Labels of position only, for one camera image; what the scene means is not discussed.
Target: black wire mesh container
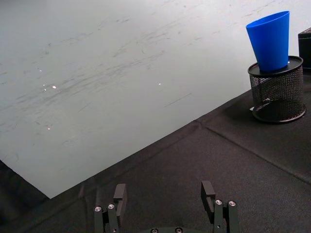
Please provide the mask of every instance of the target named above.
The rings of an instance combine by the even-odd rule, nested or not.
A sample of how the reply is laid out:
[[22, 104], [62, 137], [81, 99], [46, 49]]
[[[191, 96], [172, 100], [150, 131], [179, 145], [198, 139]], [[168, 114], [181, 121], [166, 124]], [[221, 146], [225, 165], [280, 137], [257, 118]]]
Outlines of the black wire mesh container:
[[288, 65], [274, 72], [260, 71], [257, 63], [249, 67], [256, 119], [284, 123], [304, 115], [302, 62], [289, 56]]

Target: black box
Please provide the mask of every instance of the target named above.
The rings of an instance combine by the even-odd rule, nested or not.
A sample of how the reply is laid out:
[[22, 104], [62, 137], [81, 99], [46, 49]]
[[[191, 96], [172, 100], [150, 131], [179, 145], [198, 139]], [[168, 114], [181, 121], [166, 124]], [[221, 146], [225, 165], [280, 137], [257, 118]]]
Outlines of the black box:
[[303, 71], [311, 72], [311, 28], [298, 34], [299, 57], [303, 59]]

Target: scratch mark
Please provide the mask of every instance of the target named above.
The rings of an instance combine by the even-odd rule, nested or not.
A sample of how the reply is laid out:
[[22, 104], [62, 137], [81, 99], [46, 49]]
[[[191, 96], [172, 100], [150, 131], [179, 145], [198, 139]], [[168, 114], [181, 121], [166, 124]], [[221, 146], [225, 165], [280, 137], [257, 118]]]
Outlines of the scratch mark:
[[89, 36], [92, 35], [92, 34], [94, 34], [94, 33], [89, 33], [89, 34], [86, 35], [86, 37], [89, 37]]
[[4, 158], [2, 158], [1, 160], [4, 161], [6, 159], [6, 157], [8, 157], [9, 155], [7, 154]]
[[166, 108], [166, 107], [172, 105], [173, 103], [176, 103], [177, 101], [180, 101], [180, 100], [184, 99], [185, 97], [187, 97], [187, 96], [189, 96], [189, 95], [192, 95], [192, 93], [189, 93], [189, 94], [187, 94], [187, 95], [185, 95], [185, 96], [183, 96], [183, 97], [181, 97], [181, 98], [179, 98], [179, 99], [177, 99], [177, 100], [175, 100], [175, 101], [169, 103], [168, 105], [165, 105], [164, 107]]
[[19, 154], [18, 153], [15, 154], [15, 158], [16, 158], [15, 162], [17, 162], [19, 160]]
[[85, 76], [86, 74], [78, 74], [78, 75], [76, 75], [76, 77], [83, 77], [83, 76]]
[[189, 11], [189, 10], [192, 10], [192, 9], [194, 9], [194, 8], [198, 7], [198, 6], [201, 6], [201, 5], [203, 5], [203, 2], [202, 2], [202, 3], [200, 3], [200, 4], [197, 4], [197, 5], [193, 6], [193, 7], [188, 8], [188, 11]]
[[97, 25], [97, 27], [102, 27], [102, 25], [103, 25], [104, 23], [106, 23], [107, 20], [108, 20], [108, 18], [104, 19], [102, 22], [100, 22], [99, 25]]
[[160, 32], [160, 31], [167, 31], [167, 30], [169, 30], [169, 29], [171, 29], [171, 28], [173, 28], [173, 27], [176, 27], [176, 26], [178, 26], [178, 25], [180, 25], [180, 20], [182, 20], [182, 19], [185, 19], [185, 18], [187, 18], [187, 17], [189, 17], [189, 16], [183, 16], [183, 17], [181, 17], [181, 18], [178, 18], [177, 20], [174, 20], [174, 21], [172, 21], [172, 22], [170, 22], [170, 23], [167, 23], [167, 24], [165, 24], [165, 25], [163, 25], [163, 26], [161, 26], [161, 27], [159, 27], [159, 28], [157, 28], [157, 29], [155, 29], [153, 32], [151, 32], [151, 33], [146, 33], [146, 34], [143, 34], [142, 35], [142, 39], [151, 39], [150, 37], [154, 37], [158, 32]]
[[81, 109], [78, 111], [78, 113], [81, 112], [83, 109], [85, 109], [88, 105], [89, 105], [89, 103], [86, 104], [83, 108], [81, 108]]
[[271, 3], [275, 2], [275, 1], [276, 1], [276, 0], [271, 1], [271, 2], [269, 2], [269, 3], [267, 3], [267, 4], [265, 4], [265, 6], [269, 6]]
[[166, 4], [170, 3], [170, 2], [174, 2], [176, 0], [167, 0], [167, 1], [164, 1], [163, 4], [161, 6], [165, 6]]
[[119, 49], [112, 57], [119, 56], [126, 52], [126, 49]]
[[125, 23], [125, 22], [127, 22], [127, 21], [129, 21], [130, 19], [128, 18], [128, 19], [124, 19], [124, 20], [122, 20], [122, 22], [121, 23]]
[[33, 98], [28, 98], [28, 99], [25, 99], [25, 100], [21, 100], [21, 101], [19, 101], [19, 102], [17, 102], [17, 103], [24, 103], [24, 102], [26, 102], [26, 101], [28, 101], [28, 100], [31, 100], [31, 99], [33, 99]]
[[122, 45], [122, 46], [120, 47], [120, 49], [123, 49], [125, 46], [129, 45], [131, 42], [132, 42], [132, 41], [129, 41], [129, 42], [125, 43], [124, 45]]
[[13, 127], [13, 130], [16, 128], [16, 126], [18, 125], [18, 122], [15, 124], [15, 126]]
[[161, 37], [163, 35], [167, 35], [168, 33], [162, 33], [161, 35], [157, 35], [157, 36], [154, 36], [153, 38], [158, 38], [158, 37]]
[[74, 95], [78, 94], [79, 92], [80, 91], [76, 91], [76, 92], [72, 93], [71, 96], [74, 96]]
[[66, 42], [66, 41], [71, 41], [71, 40], [79, 40], [78, 38], [72, 38], [70, 37], [69, 39], [61, 40], [60, 42]]
[[71, 140], [66, 140], [62, 142], [62, 145], [67, 144], [68, 142], [71, 142]]

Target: black object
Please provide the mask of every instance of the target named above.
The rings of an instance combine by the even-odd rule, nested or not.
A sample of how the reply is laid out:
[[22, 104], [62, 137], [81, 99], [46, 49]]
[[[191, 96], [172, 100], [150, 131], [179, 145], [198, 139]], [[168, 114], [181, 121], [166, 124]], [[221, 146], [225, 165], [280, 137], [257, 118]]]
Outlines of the black object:
[[235, 201], [223, 204], [221, 200], [217, 200], [210, 181], [202, 181], [201, 199], [210, 223], [214, 224], [214, 233], [223, 232], [223, 218], [226, 220], [227, 233], [239, 232], [238, 207]]
[[303, 71], [311, 71], [311, 28], [298, 34], [299, 56], [303, 59]]
[[94, 208], [95, 233], [105, 232], [106, 227], [109, 227], [111, 233], [119, 233], [126, 203], [126, 185], [118, 184], [113, 196], [113, 203], [107, 205], [105, 210], [101, 206]]
[[7, 224], [49, 198], [0, 161], [0, 225]]
[[285, 68], [269, 73], [260, 71], [257, 63], [250, 66], [248, 73], [256, 119], [283, 123], [304, 115], [302, 63], [302, 58], [289, 56]]
[[[202, 181], [201, 183], [201, 200], [207, 211], [210, 223], [214, 224], [214, 233], [222, 233], [224, 229], [224, 221], [227, 224], [227, 233], [239, 233], [237, 204], [229, 201], [225, 205], [221, 200], [216, 200], [215, 191], [210, 181]], [[119, 233], [121, 218], [125, 211], [127, 202], [125, 184], [118, 184], [114, 203], [109, 204], [105, 211], [101, 206], [94, 208], [94, 228], [95, 233], [105, 232], [105, 228], [109, 225], [111, 233]], [[181, 227], [174, 228], [151, 228], [141, 233], [202, 233], [196, 230], [184, 229]]]

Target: white surface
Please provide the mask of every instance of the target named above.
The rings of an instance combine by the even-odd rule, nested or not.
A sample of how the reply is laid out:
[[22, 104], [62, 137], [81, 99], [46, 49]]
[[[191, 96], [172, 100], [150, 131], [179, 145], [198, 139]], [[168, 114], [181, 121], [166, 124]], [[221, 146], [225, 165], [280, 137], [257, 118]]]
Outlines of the white surface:
[[250, 88], [245, 25], [308, 0], [0, 2], [0, 159], [50, 198]]

